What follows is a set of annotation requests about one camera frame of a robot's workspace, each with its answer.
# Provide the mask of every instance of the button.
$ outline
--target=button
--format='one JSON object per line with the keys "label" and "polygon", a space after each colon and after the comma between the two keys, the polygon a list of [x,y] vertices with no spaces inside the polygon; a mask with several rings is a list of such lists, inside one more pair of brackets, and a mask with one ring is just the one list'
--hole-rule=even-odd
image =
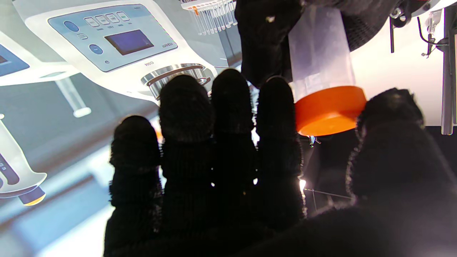
{"label": "button", "polygon": [[110,14],[107,14],[106,17],[108,18],[108,20],[110,20],[112,23],[118,23],[118,22],[121,22],[117,17],[116,15],[110,13]]}
{"label": "button", "polygon": [[78,37],[81,39],[87,39],[87,36],[85,34],[78,34]]}
{"label": "button", "polygon": [[97,45],[90,45],[89,46],[90,50],[96,54],[102,54],[103,53],[103,50],[97,46]]}
{"label": "button", "polygon": [[123,21],[129,21],[129,20],[130,20],[130,18],[127,16],[127,14],[125,14],[125,12],[123,12],[123,11],[118,11],[116,14],[117,14],[117,15],[119,16],[119,18],[121,18],[121,20],[123,20]]}
{"label": "button", "polygon": [[85,18],[85,21],[86,21],[89,25],[91,25],[92,27],[98,27],[98,26],[100,26],[100,24],[98,24],[98,22],[95,21],[94,18],[92,18],[92,17]]}
{"label": "button", "polygon": [[65,27],[67,27],[69,30],[73,31],[73,32],[77,32],[80,30],[80,28],[78,28],[78,26],[76,26],[74,23],[72,23],[71,21],[66,21],[64,22],[64,25]]}
{"label": "button", "polygon": [[95,16],[95,18],[103,25],[110,24],[110,22],[107,19],[105,19],[105,17],[103,15]]}

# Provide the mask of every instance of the display screen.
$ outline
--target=display screen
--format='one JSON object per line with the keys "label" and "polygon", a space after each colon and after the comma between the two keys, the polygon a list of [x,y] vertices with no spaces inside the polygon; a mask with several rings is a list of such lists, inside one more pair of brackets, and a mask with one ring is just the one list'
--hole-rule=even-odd
{"label": "display screen", "polygon": [[3,58],[3,56],[0,55],[0,64],[7,62],[8,60]]}
{"label": "display screen", "polygon": [[122,55],[151,48],[154,45],[141,30],[124,32],[105,37]]}

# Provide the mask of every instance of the pipette tip rack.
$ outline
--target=pipette tip rack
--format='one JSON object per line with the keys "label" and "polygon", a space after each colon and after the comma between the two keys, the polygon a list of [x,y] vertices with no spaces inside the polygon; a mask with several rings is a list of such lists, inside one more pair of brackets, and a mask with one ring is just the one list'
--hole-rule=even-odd
{"label": "pipette tip rack", "polygon": [[235,0],[181,0],[181,7],[189,11],[199,35],[215,34],[238,24]]}

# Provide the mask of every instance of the orange cap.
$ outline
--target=orange cap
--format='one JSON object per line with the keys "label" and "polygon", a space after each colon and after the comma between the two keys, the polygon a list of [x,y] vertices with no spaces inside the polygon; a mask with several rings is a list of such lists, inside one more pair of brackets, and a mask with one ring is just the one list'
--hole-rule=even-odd
{"label": "orange cap", "polygon": [[297,131],[304,136],[325,136],[356,127],[367,99],[357,86],[338,86],[305,96],[295,103]]}

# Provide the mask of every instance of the control panel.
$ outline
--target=control panel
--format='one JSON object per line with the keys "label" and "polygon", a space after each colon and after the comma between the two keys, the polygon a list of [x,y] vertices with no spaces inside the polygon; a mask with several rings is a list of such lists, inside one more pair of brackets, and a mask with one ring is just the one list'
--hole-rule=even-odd
{"label": "control panel", "polygon": [[28,64],[0,44],[0,77],[28,68]]}
{"label": "control panel", "polygon": [[48,22],[104,72],[178,47],[141,4],[81,11]]}

